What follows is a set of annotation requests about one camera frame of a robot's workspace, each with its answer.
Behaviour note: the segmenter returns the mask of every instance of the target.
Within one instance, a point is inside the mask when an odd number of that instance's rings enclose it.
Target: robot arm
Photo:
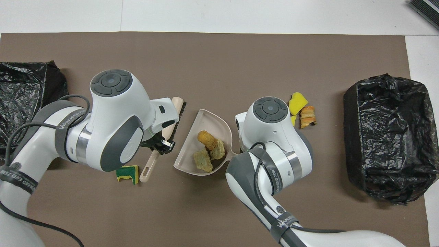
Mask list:
[[[303,228],[274,198],[283,188],[311,172],[312,151],[294,130],[286,104],[264,97],[236,116],[241,150],[229,162],[227,183],[239,200],[282,246],[403,247],[396,239],[373,231]]]
[[[35,126],[0,167],[4,207],[26,217],[29,197],[57,157],[114,171],[132,159],[140,144],[161,154],[172,150],[173,143],[161,137],[161,130],[179,119],[169,98],[150,100],[140,81],[119,69],[96,75],[90,91],[91,113],[89,106],[84,109],[59,100],[34,117]],[[44,246],[30,224],[4,210],[0,211],[0,239],[4,246]]]

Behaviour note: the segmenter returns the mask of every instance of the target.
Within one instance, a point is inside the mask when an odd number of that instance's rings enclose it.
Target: wooden brush handle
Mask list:
[[[174,107],[177,110],[177,112],[180,113],[181,108],[183,107],[184,100],[182,98],[179,98],[179,97],[174,97],[174,98],[172,98],[172,103],[174,104]],[[162,130],[162,136],[165,140],[168,140],[171,137],[172,132],[174,131],[175,124],[176,123],[171,124]],[[151,176],[151,173],[152,173],[152,169],[154,168],[155,164],[157,163],[157,159],[159,157],[160,157],[160,154],[158,151],[156,151],[156,150],[152,151],[151,156],[149,156],[149,159],[146,162],[146,165],[142,170],[142,173],[140,173],[140,175],[139,175],[139,180],[141,182],[145,183],[146,181],[149,180],[149,177]]]

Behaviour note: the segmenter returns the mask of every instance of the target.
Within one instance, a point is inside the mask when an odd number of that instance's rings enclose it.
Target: black strap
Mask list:
[[[276,221],[271,223],[270,234],[278,243],[281,240],[282,235],[290,228],[294,223],[298,222],[296,217],[289,212],[285,212],[277,218]]]
[[[38,186],[38,182],[27,174],[5,165],[0,167],[0,180],[18,186],[31,195]]]
[[[255,155],[262,162],[262,165],[267,171],[271,180],[271,186],[273,187],[272,195],[279,193],[283,188],[282,178],[279,169],[276,167],[276,164],[271,159],[270,155],[267,153],[267,151],[261,148],[253,148],[249,150],[249,152]]]
[[[78,118],[84,115],[86,112],[85,109],[78,109],[76,111],[71,112],[65,117],[55,129],[55,149],[58,155],[72,162],[77,163],[76,161],[70,159],[67,154],[66,145],[67,145],[67,135],[68,129],[70,125],[74,123]]]

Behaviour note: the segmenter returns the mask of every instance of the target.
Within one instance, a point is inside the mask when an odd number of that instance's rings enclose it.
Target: green scouring pad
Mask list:
[[[139,166],[123,166],[116,170],[117,181],[123,179],[132,179],[133,184],[139,182]]]

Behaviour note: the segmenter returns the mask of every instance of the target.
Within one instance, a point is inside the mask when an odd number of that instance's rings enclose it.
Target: round gray button pad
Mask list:
[[[109,69],[97,74],[90,84],[90,89],[102,97],[112,97],[122,94],[133,83],[133,77],[128,71]]]
[[[259,120],[272,124],[282,121],[289,111],[282,100],[275,97],[263,97],[255,101],[253,113]]]

